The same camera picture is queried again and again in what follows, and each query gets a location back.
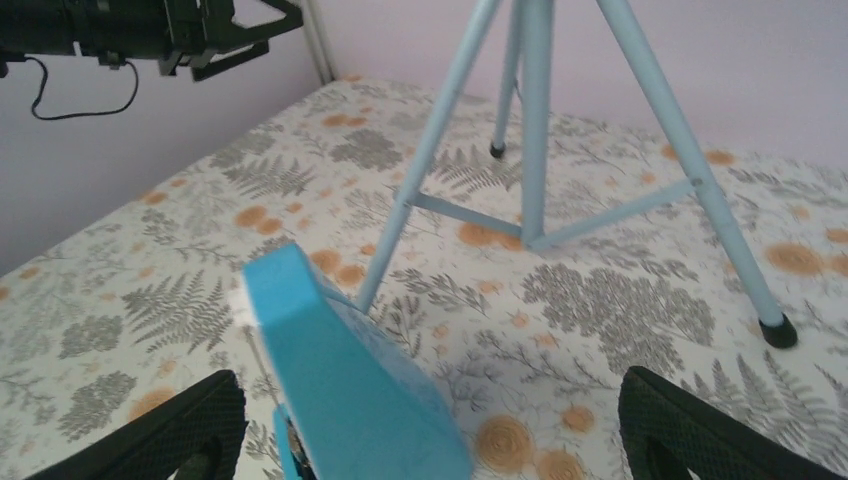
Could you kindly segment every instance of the floral tablecloth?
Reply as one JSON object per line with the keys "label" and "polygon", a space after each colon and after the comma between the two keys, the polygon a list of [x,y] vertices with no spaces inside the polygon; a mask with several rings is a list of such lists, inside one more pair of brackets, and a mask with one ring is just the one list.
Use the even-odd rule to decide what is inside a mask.
{"label": "floral tablecloth", "polygon": [[[0,479],[85,448],[211,372],[235,371],[250,425],[238,478],[282,478],[261,374],[226,303],[234,272],[292,240],[355,294],[432,92],[350,77],[0,279]],[[463,97],[426,182],[520,211],[520,119],[502,162],[494,105]],[[707,145],[763,271],[800,330],[767,348],[694,200],[539,256],[417,211],[374,321],[435,379],[479,479],[629,478],[616,401],[644,365],[848,474],[848,175]],[[683,177],[661,135],[555,116],[548,228]]]}

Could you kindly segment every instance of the light blue tripod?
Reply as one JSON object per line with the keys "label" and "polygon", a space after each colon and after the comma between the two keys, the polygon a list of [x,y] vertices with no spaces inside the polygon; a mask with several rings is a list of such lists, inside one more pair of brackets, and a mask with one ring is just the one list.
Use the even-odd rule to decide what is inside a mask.
{"label": "light blue tripod", "polygon": [[757,310],[765,340],[777,348],[794,346],[798,341],[795,328],[781,312],[769,290],[627,0],[597,0],[597,3],[663,132],[680,158],[687,179],[562,230],[545,234],[545,176],[554,1],[513,0],[498,118],[491,146],[492,155],[500,158],[505,149],[504,135],[514,94],[518,61],[521,59],[524,61],[521,225],[512,225],[420,191],[456,101],[463,91],[480,46],[501,3],[500,0],[479,0],[459,51],[450,66],[447,80],[433,106],[415,158],[397,193],[386,228],[377,244],[376,255],[357,298],[357,307],[363,312],[370,309],[413,207],[425,208],[520,237],[528,250],[540,250],[694,193]]}

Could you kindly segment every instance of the plant pattern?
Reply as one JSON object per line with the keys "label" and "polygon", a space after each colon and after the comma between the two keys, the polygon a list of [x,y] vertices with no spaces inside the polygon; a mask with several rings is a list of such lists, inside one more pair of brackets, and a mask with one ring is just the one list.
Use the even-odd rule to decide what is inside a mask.
{"label": "plant pattern", "polygon": [[[354,294],[434,98],[346,77],[0,278],[0,478],[226,368],[248,398],[236,478],[281,480],[270,412],[284,395],[234,327],[229,290],[246,263],[297,242]],[[520,111],[500,161],[487,153],[495,112],[460,98],[422,188],[517,223]],[[549,230],[683,178],[657,133],[552,115],[548,146]],[[413,211],[357,333],[393,342],[434,381],[479,460],[474,478],[629,479],[616,402],[633,364],[848,474],[848,173],[705,149],[798,351],[765,347],[693,197],[541,254]]]}

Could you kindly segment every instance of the black rubber foot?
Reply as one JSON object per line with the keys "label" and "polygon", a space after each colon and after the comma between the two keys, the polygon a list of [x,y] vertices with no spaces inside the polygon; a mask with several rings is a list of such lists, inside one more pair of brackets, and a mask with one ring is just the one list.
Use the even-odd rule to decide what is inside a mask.
{"label": "black rubber foot", "polygon": [[792,323],[783,314],[783,323],[777,327],[769,327],[760,321],[760,330],[763,332],[763,338],[766,339],[769,345],[774,348],[785,350],[792,348],[798,343],[798,332]]}
{"label": "black rubber foot", "polygon": [[506,152],[506,145],[504,145],[501,148],[497,148],[497,147],[495,147],[495,144],[493,143],[489,147],[489,153],[491,153],[492,156],[495,157],[495,158],[503,158],[504,152]]}

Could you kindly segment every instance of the wall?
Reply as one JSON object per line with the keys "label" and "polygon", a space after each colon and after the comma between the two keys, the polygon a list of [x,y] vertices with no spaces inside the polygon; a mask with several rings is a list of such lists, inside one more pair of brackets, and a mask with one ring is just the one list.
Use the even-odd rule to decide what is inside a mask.
{"label": "wall", "polygon": [[[341,72],[438,88],[476,0],[320,3]],[[702,144],[848,168],[848,2],[631,4]],[[509,5],[468,93],[497,98]],[[658,130],[596,3],[556,8],[552,109]]]}
{"label": "wall", "polygon": [[[129,69],[112,72],[80,57],[42,60],[50,69],[43,115],[111,110],[131,92]],[[33,119],[41,72],[32,62],[11,65],[0,80],[0,276],[320,86],[302,31],[197,84],[185,70],[162,78],[155,62],[136,64],[135,103],[95,119]]]}

